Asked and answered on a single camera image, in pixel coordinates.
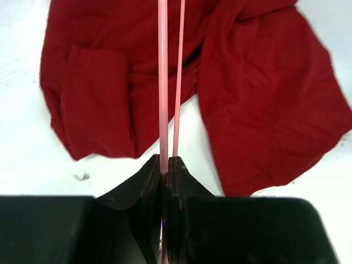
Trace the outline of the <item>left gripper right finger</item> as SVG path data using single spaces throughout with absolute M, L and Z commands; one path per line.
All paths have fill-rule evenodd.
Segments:
M 214 197 L 188 171 L 181 157 L 171 157 L 164 180 L 164 253 L 169 263 L 184 263 L 183 207 L 186 197 Z

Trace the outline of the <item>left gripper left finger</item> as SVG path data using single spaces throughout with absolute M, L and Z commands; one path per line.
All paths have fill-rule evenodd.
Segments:
M 98 263 L 157 263 L 161 235 L 160 157 L 96 199 Z

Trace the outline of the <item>red t-shirt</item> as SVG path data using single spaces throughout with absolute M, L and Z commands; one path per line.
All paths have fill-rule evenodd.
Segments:
M 351 129 L 328 51 L 294 1 L 187 1 L 181 101 L 198 95 L 224 193 L 285 185 Z M 52 1 L 40 84 L 73 159 L 159 137 L 156 1 Z

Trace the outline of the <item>pink wire hanger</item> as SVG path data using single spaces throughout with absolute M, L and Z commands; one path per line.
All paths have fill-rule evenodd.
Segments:
M 185 21 L 185 1 L 180 2 L 178 64 L 175 92 L 173 158 L 178 157 L 179 122 L 182 90 L 182 59 Z M 159 146 L 162 180 L 162 263 L 176 263 L 173 256 L 170 216 L 172 211 L 172 175 L 169 170 L 168 152 L 168 2 L 158 1 L 158 93 L 159 93 Z

